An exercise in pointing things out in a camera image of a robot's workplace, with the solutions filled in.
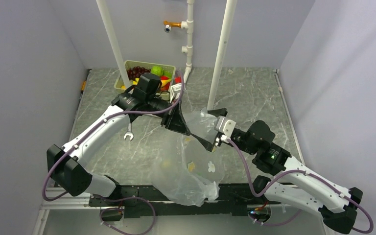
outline green basket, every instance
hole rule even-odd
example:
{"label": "green basket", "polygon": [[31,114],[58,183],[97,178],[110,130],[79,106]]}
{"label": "green basket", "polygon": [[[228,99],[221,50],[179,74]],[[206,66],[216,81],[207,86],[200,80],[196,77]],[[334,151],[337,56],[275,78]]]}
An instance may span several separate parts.
{"label": "green basket", "polygon": [[[124,62],[124,66],[126,67],[126,70],[130,69],[130,68],[133,68],[133,67],[136,67],[136,66],[140,66],[140,67],[144,67],[144,68],[147,68],[147,69],[151,69],[153,66],[160,66],[162,67],[162,69],[164,70],[164,76],[167,76],[169,78],[172,78],[172,80],[174,79],[175,77],[175,71],[176,71],[176,68],[175,66],[171,66],[171,65],[161,65],[161,64],[155,64],[155,63],[148,63],[148,62],[141,62],[141,61],[134,61],[134,60],[126,60]],[[124,85],[124,82],[121,78],[121,75],[116,79],[116,82],[115,82],[115,85],[114,85],[114,88],[119,92],[119,93],[123,93],[124,92],[124,89],[122,89],[121,87]],[[169,93],[162,93],[161,94],[161,97],[162,99],[164,100],[169,100],[170,99],[170,95]]]}

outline transparent plastic bag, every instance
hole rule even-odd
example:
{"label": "transparent plastic bag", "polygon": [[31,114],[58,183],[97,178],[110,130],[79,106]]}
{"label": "transparent plastic bag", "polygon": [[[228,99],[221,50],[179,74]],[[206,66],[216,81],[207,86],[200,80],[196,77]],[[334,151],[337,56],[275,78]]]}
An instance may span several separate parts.
{"label": "transparent plastic bag", "polygon": [[[184,118],[196,136],[208,141],[215,138],[216,117],[193,112]],[[185,206],[201,206],[205,198],[215,200],[218,184],[224,178],[224,165],[218,150],[208,152],[193,136],[175,132],[169,133],[166,143],[162,156],[152,165],[152,185],[169,200]]]}

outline gray marble surface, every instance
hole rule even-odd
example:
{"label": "gray marble surface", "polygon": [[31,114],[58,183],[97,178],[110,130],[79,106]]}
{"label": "gray marble surface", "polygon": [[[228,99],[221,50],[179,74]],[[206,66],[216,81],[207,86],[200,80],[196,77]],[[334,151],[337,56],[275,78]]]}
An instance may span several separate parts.
{"label": "gray marble surface", "polygon": [[[189,76],[187,92],[183,97],[183,112],[199,111],[206,107],[213,68],[194,68]],[[118,94],[113,87],[119,76],[116,69],[91,70],[74,125],[73,137],[93,123]],[[265,121],[276,134],[274,142],[297,156],[282,98],[271,68],[223,68],[217,91],[215,108],[227,108],[228,115],[244,131],[256,120]],[[126,130],[114,135],[92,158],[86,169],[106,174],[121,184],[151,184],[149,174],[153,162],[164,151],[164,140],[169,131],[160,126],[161,120],[142,116],[133,122],[133,141],[124,141]],[[247,182],[244,167],[238,154],[229,146],[218,150],[225,168],[222,183]],[[253,156],[245,154],[252,178],[259,171],[252,163]]]}

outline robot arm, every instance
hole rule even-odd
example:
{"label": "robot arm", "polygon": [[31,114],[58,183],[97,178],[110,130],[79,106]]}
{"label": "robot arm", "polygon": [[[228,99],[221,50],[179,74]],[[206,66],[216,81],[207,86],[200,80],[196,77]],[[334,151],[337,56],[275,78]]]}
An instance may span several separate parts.
{"label": "robot arm", "polygon": [[[95,152],[120,129],[126,128],[129,123],[144,112],[164,110],[170,104],[155,97],[160,80],[152,74],[141,76],[133,93],[129,91],[119,94],[112,105],[99,117],[90,127],[75,139],[63,145],[62,148],[53,145],[47,151],[48,170],[55,166],[51,174],[60,186],[72,196],[83,192],[98,194],[108,199],[120,199],[124,196],[121,193],[121,186],[118,182],[108,176],[101,176],[89,173],[85,167]],[[347,196],[357,203],[360,202],[362,192],[357,188],[347,189],[334,184],[322,176],[316,174],[288,151],[272,143],[275,134],[261,120],[253,123],[244,132],[235,128],[236,122],[225,117],[225,109],[209,111],[216,116],[215,130],[218,134],[214,142],[208,142],[194,133],[191,133],[185,124],[179,103],[173,105],[169,112],[157,113],[162,118],[161,125],[171,131],[184,135],[193,135],[208,151],[213,151],[222,143],[232,146],[232,141],[241,151],[255,155],[253,164],[258,169],[273,176],[278,176],[289,170],[303,170],[305,173],[285,175],[284,178],[299,188],[274,183],[263,195],[270,201],[277,201],[300,208],[322,218],[332,229],[343,232],[343,223],[346,230],[351,230],[356,219],[356,207],[351,205],[343,196]],[[315,174],[329,184],[337,188],[343,195],[337,195],[332,189],[320,181],[306,177],[308,174]],[[263,188],[270,182],[270,179],[258,176],[256,185]]]}

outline white pole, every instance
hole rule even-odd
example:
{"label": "white pole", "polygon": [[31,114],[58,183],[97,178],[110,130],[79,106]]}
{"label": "white pole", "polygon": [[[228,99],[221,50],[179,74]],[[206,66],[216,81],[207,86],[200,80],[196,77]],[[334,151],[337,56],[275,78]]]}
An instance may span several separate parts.
{"label": "white pole", "polygon": [[116,38],[115,29],[113,28],[112,19],[110,18],[109,9],[105,0],[96,0],[98,9],[100,11],[101,18],[106,28],[107,36],[109,37],[110,45],[112,46],[113,54],[116,58],[117,66],[119,67],[120,75],[122,76],[125,87],[130,87],[129,77],[127,76],[126,67],[122,53],[120,52],[118,39]]}
{"label": "white pole", "polygon": [[211,90],[210,96],[208,97],[207,110],[212,110],[214,108],[215,95],[217,94],[221,67],[224,63],[224,56],[226,54],[231,25],[233,24],[236,4],[237,0],[227,0],[226,10],[224,12],[223,27],[221,28],[220,43],[218,44],[217,58],[215,59],[214,73],[212,74]]}
{"label": "white pole", "polygon": [[187,0],[188,4],[188,13],[187,13],[187,21],[186,21],[186,27],[187,27],[187,46],[183,47],[182,51],[187,53],[187,63],[184,73],[184,82],[186,83],[188,81],[189,73],[192,69],[192,33],[194,32],[194,2],[195,0]]}

